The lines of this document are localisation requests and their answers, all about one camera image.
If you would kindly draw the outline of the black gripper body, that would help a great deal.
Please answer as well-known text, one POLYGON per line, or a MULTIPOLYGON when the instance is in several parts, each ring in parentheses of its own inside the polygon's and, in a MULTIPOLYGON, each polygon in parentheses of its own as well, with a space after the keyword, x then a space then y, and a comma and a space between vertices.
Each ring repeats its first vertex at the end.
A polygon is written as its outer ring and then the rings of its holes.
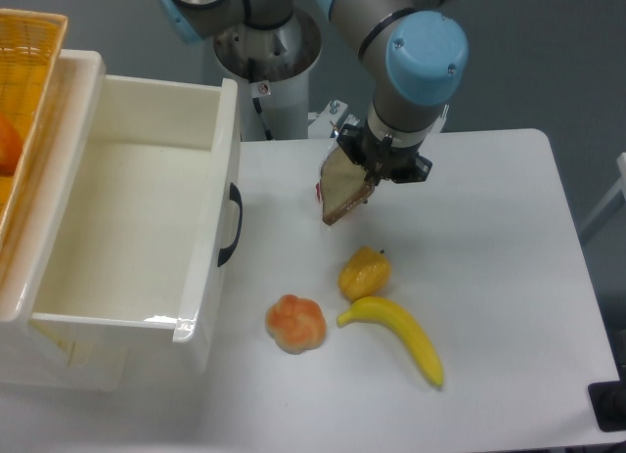
MULTIPOLYGON (((363 150, 365 153, 366 138, 377 136, 369 125, 362 126, 361 128, 364 135, 363 150)), ((377 138, 381 140, 385 135, 389 135, 391 137, 391 153, 388 175, 382 180, 389 180, 396 184, 424 182, 431 172, 432 162, 420 155, 420 145, 413 145, 409 147, 394 146, 394 137, 390 134, 384 134, 381 138, 377 138)))

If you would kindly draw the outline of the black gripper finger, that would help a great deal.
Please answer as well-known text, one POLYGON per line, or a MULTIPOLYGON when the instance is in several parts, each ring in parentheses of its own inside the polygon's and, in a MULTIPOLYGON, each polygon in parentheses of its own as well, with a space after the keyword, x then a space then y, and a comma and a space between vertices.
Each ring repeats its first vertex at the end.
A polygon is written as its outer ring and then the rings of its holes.
POLYGON ((381 140, 377 137, 366 138, 366 170, 365 182, 368 188, 365 201, 373 194, 375 188, 382 179, 388 175, 390 168, 391 137, 385 135, 381 140))
POLYGON ((338 146, 348 159, 357 165, 363 165, 366 160, 363 150, 363 138, 361 127, 343 127, 336 138, 338 146))

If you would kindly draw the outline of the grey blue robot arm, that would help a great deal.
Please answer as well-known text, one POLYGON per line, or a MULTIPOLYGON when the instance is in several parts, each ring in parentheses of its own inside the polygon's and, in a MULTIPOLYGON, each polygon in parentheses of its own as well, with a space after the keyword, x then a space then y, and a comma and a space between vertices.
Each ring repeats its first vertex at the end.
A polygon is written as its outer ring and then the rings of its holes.
MULTIPOLYGON (((365 123, 338 131, 341 164, 325 163, 320 189, 346 186, 365 200, 379 182, 423 182, 431 163, 419 149, 458 88, 469 48, 439 9, 448 0, 316 0, 374 78, 365 123)), ((261 122, 262 98, 313 66, 319 30, 293 0, 159 0, 179 36, 211 39, 219 64, 246 81, 261 122)))

